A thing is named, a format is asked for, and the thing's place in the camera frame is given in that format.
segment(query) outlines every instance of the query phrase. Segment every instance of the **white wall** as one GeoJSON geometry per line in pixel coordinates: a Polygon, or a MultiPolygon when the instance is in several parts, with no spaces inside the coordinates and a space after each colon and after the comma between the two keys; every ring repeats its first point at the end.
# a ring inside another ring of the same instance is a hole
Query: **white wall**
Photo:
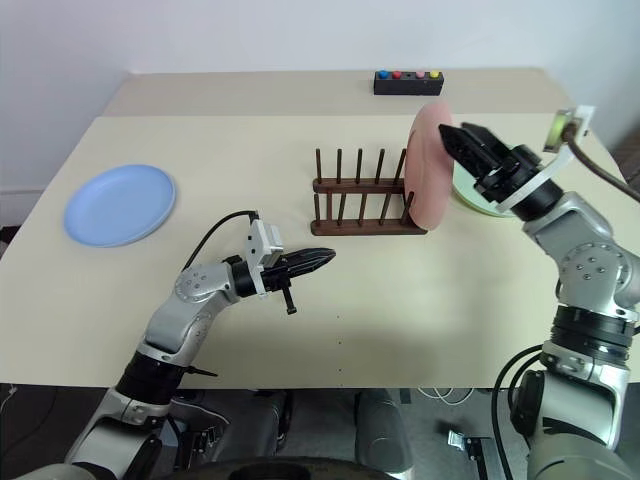
{"type": "Polygon", "coordinates": [[[0,223],[21,221],[133,72],[541,66],[640,122],[637,0],[0,0],[0,223]]]}

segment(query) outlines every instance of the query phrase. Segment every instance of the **pink plate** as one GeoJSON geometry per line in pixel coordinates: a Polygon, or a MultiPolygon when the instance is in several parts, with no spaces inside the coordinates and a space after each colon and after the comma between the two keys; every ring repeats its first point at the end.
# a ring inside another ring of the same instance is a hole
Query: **pink plate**
{"type": "Polygon", "coordinates": [[[441,123],[452,123],[447,104],[425,105],[413,121],[407,143],[404,194],[406,198],[414,192],[409,215],[425,230],[440,224],[453,183],[453,159],[440,139],[441,123]]]}

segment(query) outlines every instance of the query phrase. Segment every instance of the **beige table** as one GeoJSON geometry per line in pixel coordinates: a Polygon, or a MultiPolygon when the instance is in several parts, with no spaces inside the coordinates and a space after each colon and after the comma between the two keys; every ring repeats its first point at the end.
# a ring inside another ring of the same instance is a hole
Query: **beige table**
{"type": "MultiPolygon", "coordinates": [[[[535,150],[550,119],[455,118],[535,150]]],[[[0,378],[113,384],[202,234],[230,211],[258,208],[280,226],[288,250],[327,246],[337,257],[294,281],[296,315],[285,314],[280,294],[224,311],[196,362],[220,377],[187,378],[185,385],[490,385],[509,356],[548,337],[555,311],[553,263],[517,220],[483,216],[452,199],[443,224],[426,236],[309,233],[314,148],[341,146],[349,175],[356,148],[364,147],[365,173],[372,174],[377,149],[397,156],[411,121],[411,115],[97,119],[0,263],[0,378]],[[168,221],[125,247],[71,241],[61,218],[73,191],[101,171],[132,162],[157,165],[175,179],[178,200],[168,221]]],[[[594,137],[584,147],[617,173],[594,137]]],[[[394,167],[388,162],[386,173],[394,167]]],[[[577,164],[558,182],[600,209],[622,245],[640,250],[637,205],[577,164]]],[[[352,214],[355,209],[348,206],[352,214]]],[[[201,259],[238,252],[245,232],[244,222],[225,227],[201,259]]],[[[630,366],[637,380],[640,355],[632,355],[630,366]]]]}

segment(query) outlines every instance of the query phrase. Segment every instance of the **wire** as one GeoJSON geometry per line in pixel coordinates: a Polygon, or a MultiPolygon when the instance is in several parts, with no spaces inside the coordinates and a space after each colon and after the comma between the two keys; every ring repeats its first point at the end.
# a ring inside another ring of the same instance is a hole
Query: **wire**
{"type": "Polygon", "coordinates": [[[220,220],[218,223],[216,223],[213,227],[211,227],[209,231],[205,234],[205,236],[202,237],[202,240],[200,240],[200,243],[198,244],[198,246],[195,248],[195,250],[189,257],[189,260],[187,260],[187,263],[185,263],[184,267],[182,267],[182,270],[184,271],[191,266],[193,261],[196,259],[196,256],[198,255],[198,253],[200,253],[200,250],[202,250],[202,247],[204,247],[204,244],[207,243],[207,240],[209,240],[209,237],[213,235],[213,232],[215,232],[218,228],[220,228],[220,226],[223,223],[231,220],[232,218],[241,217],[243,215],[246,215],[249,217],[249,222],[252,222],[256,218],[260,218],[260,216],[258,215],[258,212],[256,212],[255,210],[240,210],[238,212],[230,213],[229,215],[224,217],[222,220],[220,220]]]}
{"type": "Polygon", "coordinates": [[[500,425],[498,424],[498,394],[500,393],[500,386],[502,385],[502,380],[504,380],[507,372],[511,370],[511,367],[513,367],[520,359],[541,349],[542,345],[535,345],[514,355],[511,360],[502,367],[502,370],[500,370],[496,383],[493,386],[493,391],[491,392],[491,427],[493,429],[493,436],[496,439],[496,448],[498,450],[498,456],[500,457],[500,463],[502,463],[502,470],[504,470],[506,480],[513,480],[513,476],[511,475],[511,468],[509,468],[507,454],[504,451],[504,444],[502,443],[502,436],[500,435],[500,425]]]}
{"type": "Polygon", "coordinates": [[[433,395],[429,395],[428,393],[426,393],[424,391],[424,389],[422,388],[418,388],[418,391],[424,395],[425,397],[428,398],[433,398],[433,399],[437,399],[442,401],[443,403],[446,403],[449,406],[455,407],[457,405],[462,405],[464,402],[466,402],[467,400],[469,400],[469,397],[473,394],[473,391],[475,390],[475,388],[470,388],[469,391],[467,392],[467,394],[462,397],[460,400],[456,400],[455,402],[450,402],[449,400],[447,400],[446,398],[451,395],[451,392],[453,392],[453,388],[450,388],[449,391],[442,395],[437,388],[434,388],[433,391],[436,392],[436,396],[434,397],[433,395]]]}
{"type": "Polygon", "coordinates": [[[229,420],[227,420],[227,418],[219,413],[213,412],[211,410],[207,410],[206,408],[202,408],[200,405],[193,405],[191,403],[183,403],[183,402],[179,402],[175,399],[171,399],[171,403],[175,404],[175,405],[180,405],[181,407],[189,407],[189,408],[195,408],[196,410],[200,410],[203,413],[206,413],[208,415],[211,415],[213,417],[216,417],[220,420],[222,420],[226,425],[229,425],[229,420]]]}
{"type": "Polygon", "coordinates": [[[173,434],[176,436],[176,456],[173,460],[173,470],[176,471],[180,470],[180,461],[182,460],[182,434],[172,415],[167,415],[167,422],[169,423],[171,430],[173,430],[173,434]]]}
{"type": "Polygon", "coordinates": [[[567,142],[571,153],[575,155],[575,157],[580,160],[580,162],[587,167],[591,173],[597,175],[605,182],[609,183],[613,187],[620,190],[622,193],[630,196],[636,202],[640,203],[640,193],[636,192],[633,188],[629,187],[622,180],[618,180],[616,177],[607,172],[604,168],[598,165],[596,162],[591,160],[589,156],[582,151],[582,149],[578,146],[575,140],[577,132],[577,126],[574,123],[569,123],[562,131],[562,139],[567,142]]]}
{"type": "Polygon", "coordinates": [[[540,359],[540,355],[536,354],[531,357],[529,360],[524,362],[522,366],[516,371],[516,374],[511,379],[511,383],[509,384],[509,390],[507,392],[507,401],[509,402],[509,410],[513,410],[513,395],[516,390],[516,385],[518,384],[518,380],[520,377],[524,375],[524,372],[534,363],[536,363],[540,359]]]}
{"type": "Polygon", "coordinates": [[[423,394],[425,397],[427,398],[432,398],[434,400],[438,400],[441,398],[447,398],[449,395],[451,395],[451,393],[453,392],[453,388],[450,388],[447,393],[441,394],[437,388],[433,389],[437,395],[430,395],[427,392],[424,391],[424,388],[418,388],[418,391],[423,394]]]}
{"type": "Polygon", "coordinates": [[[44,414],[44,417],[42,417],[42,420],[40,420],[40,422],[33,429],[31,429],[30,432],[27,432],[26,434],[24,434],[23,436],[21,436],[20,438],[15,440],[13,443],[9,444],[9,446],[4,449],[4,451],[2,452],[2,459],[3,460],[9,454],[9,452],[14,450],[16,447],[18,447],[22,443],[24,443],[26,440],[31,438],[35,433],[37,433],[38,430],[40,430],[40,428],[49,419],[49,416],[51,415],[51,412],[53,412],[53,407],[55,407],[57,399],[58,399],[58,387],[55,387],[55,389],[53,391],[53,397],[51,398],[51,404],[49,405],[49,408],[47,409],[47,412],[44,414]]]}
{"type": "Polygon", "coordinates": [[[13,383],[9,384],[9,395],[5,398],[2,403],[0,403],[0,415],[2,415],[2,411],[4,410],[4,406],[7,404],[11,397],[13,397],[18,391],[18,387],[16,387],[13,383]]]}

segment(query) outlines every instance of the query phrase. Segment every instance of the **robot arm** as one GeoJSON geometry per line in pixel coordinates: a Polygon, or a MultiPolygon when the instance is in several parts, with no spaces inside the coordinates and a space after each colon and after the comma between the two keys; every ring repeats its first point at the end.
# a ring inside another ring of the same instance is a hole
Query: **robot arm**
{"type": "Polygon", "coordinates": [[[531,443],[529,478],[633,478],[612,450],[638,319],[640,258],[614,242],[608,222],[579,195],[540,182],[540,159],[526,146],[509,149],[477,125],[439,128],[476,190],[513,204],[524,232],[558,266],[560,306],[540,355],[547,370],[525,374],[512,410],[531,443]],[[534,178],[538,186],[522,196],[534,178]]]}
{"type": "Polygon", "coordinates": [[[80,434],[66,463],[111,479],[144,478],[161,443],[156,432],[169,413],[185,373],[215,376],[191,366],[216,316],[254,295],[282,290],[287,312],[295,313],[290,279],[329,262],[335,252],[310,248],[282,255],[276,227],[253,219],[246,243],[247,260],[185,269],[169,298],[152,315],[118,384],[107,390],[80,434]]]}

